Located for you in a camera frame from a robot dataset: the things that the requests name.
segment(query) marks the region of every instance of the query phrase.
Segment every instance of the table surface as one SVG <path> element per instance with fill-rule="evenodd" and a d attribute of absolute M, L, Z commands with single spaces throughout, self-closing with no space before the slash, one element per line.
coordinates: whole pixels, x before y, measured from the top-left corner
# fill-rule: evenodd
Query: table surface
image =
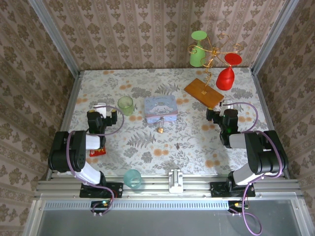
<path fill-rule="evenodd" d="M 221 68 L 212 68 L 210 86 L 233 102 L 249 102 L 258 109 L 259 119 L 253 130 L 267 130 L 261 103 L 248 68 L 234 68 L 235 82 L 231 90 L 221 91 L 215 81 Z M 228 174 L 247 163 L 245 149 L 228 149 L 220 141 L 220 128 L 206 120 L 206 107 L 184 91 L 195 78 L 206 81 L 203 69 L 141 69 L 85 71 L 74 108 L 71 130 L 88 128 L 86 113 L 98 102 L 117 106 L 120 97 L 128 95 L 134 101 L 134 113 L 126 117 L 122 129 L 106 137 L 106 154 L 89 157 L 87 162 L 105 175 L 120 176 L 129 169 L 141 174 L 167 174 L 181 168 L 184 174 Z M 174 95 L 178 106 L 176 122 L 165 123 L 162 134 L 155 124 L 144 118 L 144 98 Z M 239 131 L 254 123 L 255 112 L 246 105 L 234 106 L 239 111 Z M 122 122 L 108 127 L 119 128 Z"/>

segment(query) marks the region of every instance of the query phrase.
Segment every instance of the small gold object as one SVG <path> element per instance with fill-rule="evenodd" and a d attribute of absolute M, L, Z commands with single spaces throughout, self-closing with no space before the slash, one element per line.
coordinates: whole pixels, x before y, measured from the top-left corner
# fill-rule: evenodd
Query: small gold object
<path fill-rule="evenodd" d="M 157 132 L 162 134 L 163 133 L 163 128 L 157 128 Z"/>

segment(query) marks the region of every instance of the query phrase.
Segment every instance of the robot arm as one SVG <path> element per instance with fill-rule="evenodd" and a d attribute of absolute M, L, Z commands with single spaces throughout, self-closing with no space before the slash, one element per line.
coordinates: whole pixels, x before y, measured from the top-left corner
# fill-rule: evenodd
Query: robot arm
<path fill-rule="evenodd" d="M 112 116 L 103 117 L 103 114 L 95 110 L 87 112 L 90 134 L 104 134 L 108 126 L 117 122 L 117 111 L 112 110 Z M 104 174 L 95 170 L 86 162 L 86 150 L 94 150 L 105 146 L 105 136 L 87 134 L 86 131 L 76 131 L 70 140 L 70 162 L 76 176 L 80 179 L 101 186 L 106 185 Z M 71 174 L 66 159 L 66 141 L 68 132 L 57 132 L 48 157 L 48 166 L 51 170 L 60 173 Z"/>
<path fill-rule="evenodd" d="M 236 171 L 229 173 L 225 183 L 214 184 L 213 197 L 241 196 L 245 186 L 262 174 L 272 175 L 279 172 L 279 162 L 275 151 L 265 136 L 256 132 L 240 133 L 238 131 L 238 111 L 232 106 L 226 106 L 231 101 L 221 103 L 221 111 L 207 110 L 206 118 L 220 126 L 220 140 L 226 148 L 245 148 L 247 151 L 248 163 Z M 264 131 L 274 143 L 281 161 L 282 170 L 288 166 L 288 158 L 284 148 L 274 130 Z"/>
<path fill-rule="evenodd" d="M 264 133 L 275 144 L 282 161 L 282 170 L 288 166 L 288 158 L 274 130 Z M 229 136 L 231 148 L 246 148 L 248 163 L 232 173 L 236 185 L 246 185 L 259 175 L 279 172 L 279 162 L 270 143 L 261 134 L 254 132 Z"/>

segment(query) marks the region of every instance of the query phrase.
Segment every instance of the cartoon character tin box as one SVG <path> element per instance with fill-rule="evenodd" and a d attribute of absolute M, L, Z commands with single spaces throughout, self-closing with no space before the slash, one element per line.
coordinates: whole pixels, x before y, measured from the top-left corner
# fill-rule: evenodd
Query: cartoon character tin box
<path fill-rule="evenodd" d="M 161 118 L 164 121 L 176 121 L 178 111 L 175 96 L 146 97 L 144 112 L 147 123 L 155 123 Z"/>

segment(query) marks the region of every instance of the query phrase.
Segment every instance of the wooden board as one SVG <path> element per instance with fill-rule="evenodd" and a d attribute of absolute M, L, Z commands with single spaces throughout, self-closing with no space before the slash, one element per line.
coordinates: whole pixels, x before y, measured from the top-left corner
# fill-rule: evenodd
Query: wooden board
<path fill-rule="evenodd" d="M 194 79 L 194 81 L 184 88 L 184 91 L 196 98 L 206 107 L 211 107 L 213 109 L 216 105 L 218 105 L 219 102 L 221 102 L 224 96 L 209 86 L 206 87 L 207 93 L 203 95 L 201 92 L 204 90 L 204 88 L 204 82 L 202 82 L 200 79 Z"/>

